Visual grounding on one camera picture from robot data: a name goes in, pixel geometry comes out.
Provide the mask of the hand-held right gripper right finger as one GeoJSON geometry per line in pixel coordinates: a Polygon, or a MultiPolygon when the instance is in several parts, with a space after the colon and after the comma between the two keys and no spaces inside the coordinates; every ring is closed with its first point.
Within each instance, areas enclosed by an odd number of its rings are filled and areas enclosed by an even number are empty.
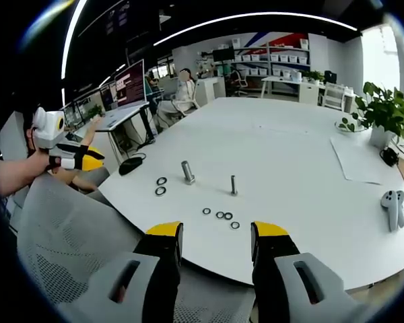
{"type": "Polygon", "coordinates": [[[301,253],[282,227],[253,221],[252,282],[260,322],[363,322],[368,309],[311,253],[301,253]]]}

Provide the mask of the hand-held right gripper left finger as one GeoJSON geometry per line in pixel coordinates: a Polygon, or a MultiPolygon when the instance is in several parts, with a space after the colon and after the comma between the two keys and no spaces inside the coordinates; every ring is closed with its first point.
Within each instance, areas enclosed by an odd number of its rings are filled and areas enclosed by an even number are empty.
{"type": "Polygon", "coordinates": [[[172,322],[180,284],[183,224],[149,229],[134,251],[95,272],[88,289],[58,311],[66,322],[172,322]]]}

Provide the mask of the person's left hand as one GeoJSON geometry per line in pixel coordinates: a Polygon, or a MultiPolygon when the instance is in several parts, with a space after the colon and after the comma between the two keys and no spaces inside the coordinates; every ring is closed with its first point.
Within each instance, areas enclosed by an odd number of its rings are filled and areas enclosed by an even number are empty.
{"type": "Polygon", "coordinates": [[[28,159],[28,167],[32,176],[39,176],[50,165],[50,156],[41,150],[36,150],[28,159]]]}

